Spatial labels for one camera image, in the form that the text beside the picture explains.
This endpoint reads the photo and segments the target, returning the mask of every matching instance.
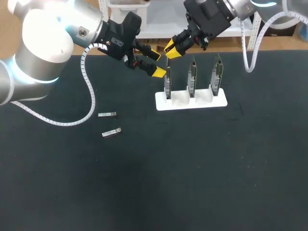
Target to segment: white stand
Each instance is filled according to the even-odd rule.
[[[228,105],[227,98],[223,89],[219,89],[218,96],[214,96],[209,89],[195,91],[195,98],[190,98],[188,88],[186,90],[172,91],[171,100],[167,100],[165,92],[155,94],[156,108],[158,111],[225,107]]]

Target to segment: black mat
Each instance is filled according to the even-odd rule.
[[[213,54],[196,55],[206,88]],[[1,231],[304,231],[308,229],[308,52],[261,52],[244,71],[223,53],[228,106],[158,112],[163,80],[89,57],[95,115],[59,128],[0,108]],[[192,56],[172,63],[186,86]],[[27,103],[50,119],[88,113],[73,57],[52,93]],[[117,111],[118,119],[98,119]],[[121,127],[123,134],[101,133]]]

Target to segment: cable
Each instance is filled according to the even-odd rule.
[[[287,5],[286,5],[286,1],[283,3],[284,4],[284,10],[287,11]],[[256,44],[255,44],[255,48],[254,48],[254,52],[252,55],[252,61],[251,61],[251,66],[249,67],[248,65],[248,59],[247,59],[247,52],[246,52],[246,41],[245,41],[245,30],[244,30],[244,22],[241,21],[241,31],[242,31],[242,49],[243,49],[243,57],[244,57],[244,65],[245,65],[245,69],[248,73],[251,73],[255,66],[256,66],[256,61],[257,61],[257,55],[259,52],[259,48],[262,42],[262,39],[265,35],[265,32],[267,31],[267,29],[270,27],[270,25],[272,25],[276,20],[288,16],[288,17],[292,17],[292,18],[296,18],[299,21],[303,22],[304,24],[308,25],[308,18],[304,17],[303,15],[299,14],[299,13],[295,13],[295,12],[289,12],[286,14],[285,12],[280,12],[276,15],[274,15],[273,17],[271,17],[263,26],[262,30],[260,31],[260,34],[257,38]]]
[[[56,122],[56,121],[53,121],[51,119],[47,119],[46,117],[34,112],[33,110],[31,110],[30,108],[28,108],[27,106],[23,105],[22,103],[18,102],[18,101],[14,101],[14,102],[11,102],[13,104],[15,104],[16,106],[26,110],[27,112],[29,112],[31,115],[43,120],[44,122],[46,123],[49,123],[49,124],[52,124],[52,125],[56,125],[56,126],[61,126],[61,127],[71,127],[71,126],[75,126],[75,125],[78,125],[78,124],[81,124],[85,121],[87,121],[91,115],[93,114],[94,112],[94,109],[95,109],[95,94],[94,94],[94,90],[92,88],[92,85],[88,79],[88,75],[87,75],[87,72],[86,72],[86,67],[85,67],[85,61],[86,61],[86,57],[88,55],[88,52],[94,48],[101,48],[103,50],[107,50],[107,47],[101,43],[94,43],[94,44],[90,44],[86,49],[85,51],[82,53],[82,56],[81,56],[81,62],[80,62],[80,67],[81,67],[81,72],[82,72],[82,75],[86,81],[86,84],[89,88],[89,91],[90,91],[90,94],[91,94],[91,100],[92,100],[92,103],[91,103],[91,109],[89,111],[89,113],[82,119],[76,121],[76,122],[72,122],[72,123],[61,123],[61,122]]]

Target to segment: white shelf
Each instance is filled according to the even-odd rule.
[[[187,28],[186,10],[182,0],[151,0],[148,8],[147,29],[142,31],[138,39],[169,39]],[[241,27],[238,19],[232,26],[222,32],[219,37],[240,37]],[[245,21],[245,35],[251,36],[252,23]]]

